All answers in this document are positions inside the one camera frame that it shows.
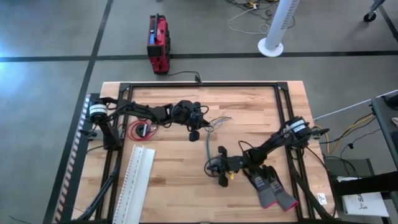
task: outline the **red portable generator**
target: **red portable generator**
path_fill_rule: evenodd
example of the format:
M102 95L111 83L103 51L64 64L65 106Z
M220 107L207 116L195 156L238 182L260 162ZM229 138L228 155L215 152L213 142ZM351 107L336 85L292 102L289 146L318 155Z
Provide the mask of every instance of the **red portable generator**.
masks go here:
M165 16L150 16L147 51L154 73L167 74L170 68L170 34Z

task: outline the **gray concrete floor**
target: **gray concrete floor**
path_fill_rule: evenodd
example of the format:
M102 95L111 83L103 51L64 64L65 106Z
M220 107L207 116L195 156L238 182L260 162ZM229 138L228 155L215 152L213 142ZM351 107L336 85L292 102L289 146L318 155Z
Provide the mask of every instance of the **gray concrete floor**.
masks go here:
M361 22L371 3L302 0L296 26L283 39L285 51L398 50L380 14L370 24ZM0 58L90 55L105 5L106 0L0 1ZM398 26L397 1L387 1L385 8ZM226 21L242 10L222 0L118 0L98 55L146 54L148 17L156 12L167 16L174 54L257 52L262 38L229 30ZM261 23L245 14L234 26L255 31ZM195 70L204 80L303 80L317 117L397 89L397 60L398 56L184 59L172 60L170 72ZM42 223L87 65L0 62L0 223L17 223L9 215ZM157 77L147 60L96 62L88 93L99 92L105 81L192 79ZM363 114L353 108L318 122L330 127L335 138ZM376 126L375 122L353 134L342 146ZM377 173L394 169L380 133L358 142L344 157L371 158Z

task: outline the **black metal frame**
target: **black metal frame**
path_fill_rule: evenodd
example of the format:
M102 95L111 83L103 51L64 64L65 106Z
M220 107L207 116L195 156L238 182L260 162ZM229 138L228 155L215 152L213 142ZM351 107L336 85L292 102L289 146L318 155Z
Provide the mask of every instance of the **black metal frame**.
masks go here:
M284 115L284 109L282 106L282 98L280 96L280 92L282 91L283 94L285 95L285 100L286 100L286 106L287 106L287 111L289 114L289 119L292 119L294 117L294 112L293 112L293 107L292 107L292 102L290 100L290 95L289 95L289 87L287 82L204 82L201 86L203 87L222 87L222 86L228 86L228 87L234 87L234 86L241 86L241 87L248 87L248 86L268 86L268 87L273 87L274 92L275 92L275 98L276 98L276 104L277 104L277 109L279 112L279 118L280 118L280 123L284 124L285 123L285 115ZM133 88L153 88L153 87L165 87L165 88L173 88L173 87L187 87L187 88L192 88L192 87L198 87L197 83L187 83L187 82L170 82L170 83L121 83L120 87L119 87L119 96L118 99L121 99L125 93L126 90L128 90L128 95L127 95L127 99L128 100L132 100L132 91ZM124 116L123 119L123 129L125 130L127 128L127 116ZM118 126L118 120L115 120L113 123L113 126L115 128L117 128ZM84 163L84 159L85 159L85 152L87 149L87 144L83 147L79 147L78 151L80 151L79 155L81 155L81 160ZM285 148L286 153L287 153L287 163L291 164L294 166L294 160L292 158L291 155L291 148L286 147ZM112 160L112 153L108 151L107 155L106 155L106 160L105 160L105 167L104 167L104 171L103 171L103 181L101 183L101 186L104 184L105 180L108 178L109 172L110 172L110 165L111 165L111 160ZM118 155L116 158L116 163L121 163L121 159L123 156L123 150L118 151ZM307 180L307 173L305 171L305 165L304 165L304 161L302 157L298 157L298 166L300 167L300 175L303 177L303 181L305 183L305 185L309 188L308 186L308 180ZM74 173L72 173L73 175L76 175L77 178L81 176L81 172L83 170L83 165L80 168L80 170L78 169L73 169ZM117 174L117 178L115 178L115 182L113 183L112 186L112 190L111 190L111 198L109 201L109 207L108 207L108 216L107 219L108 220L112 220L113 217L113 212L114 212L114 204L116 201L116 190L117 190L117 184L118 184L118 177L119 174ZM52 196L53 195L59 195L59 193L62 191L62 189L59 187L58 185L59 183L57 183L57 180L59 178L56 179L56 183L54 184L54 188L53 188L53 192L52 192ZM302 210L302 204L300 202L300 195L299 195L299 191L297 188L297 183L294 180L294 178L290 175L290 181L292 184L292 191L293 191L293 196L297 199L298 201L298 205L295 208L296 211L296 215L297 215L297 219L299 222L303 223L303 221L309 221L309 220L315 220L315 213L313 211L312 205L311 203L306 200L307 203L307 207L308 207L308 216L309 219L304 218L303 217L303 210ZM70 191L74 191L74 194L65 194L63 197L68 198L68 197L74 197L73 199L68 199L71 202L75 202L76 199L76 193L78 190L78 183L76 184L76 186L74 186L74 189L70 188ZM50 223L53 220L53 215L50 216L51 213L54 213L56 210L57 204L53 203L51 200L49 202L49 205L47 207L47 211L46 211L46 216L44 219L44 223ZM64 207L63 211L57 211L60 212L60 216L61 218L59 220L70 220L72 217L72 212L73 211L73 207L69 206L68 207ZM95 219L99 220L101 219L101 215L103 211L103 202L101 202L100 206L97 208L96 210L96 215L95 215Z

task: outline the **wooden table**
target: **wooden table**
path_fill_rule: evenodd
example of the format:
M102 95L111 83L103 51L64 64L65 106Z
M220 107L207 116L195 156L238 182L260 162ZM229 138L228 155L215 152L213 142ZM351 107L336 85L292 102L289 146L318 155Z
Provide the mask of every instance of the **wooden table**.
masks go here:
M104 83L101 97L117 98L119 84ZM313 124L303 82L288 82L288 85L295 115L303 116ZM180 100L199 101L210 107L205 115L207 120L219 116L232 117L211 135L212 156L218 154L218 146L227 148L229 156L241 155L238 140L259 146L280 128L274 90L269 87L135 88L132 98L149 106L175 104ZM229 181L227 188L219 186L217 179L206 176L203 171L206 132L200 130L200 134L199 141L189 142L186 127L173 124L169 129L160 128L153 138L145 142L133 142L126 138L119 188L123 184L133 145L156 150L141 222L297 221L294 209L284 212L278 204L268 209L261 208L256 191L242 172ZM88 148L100 145L102 141L93 141ZM310 141L309 148L322 158L318 141ZM86 155L73 218L78 217L81 214L79 210L84 210L98 193L105 157L106 151L102 149ZM304 161L311 191L314 195L324 193L328 202L325 208L333 213L335 204L324 168L311 153L305 153ZM275 167L286 191L292 194L285 149L270 153L265 164ZM303 212L307 217L301 190L300 193Z

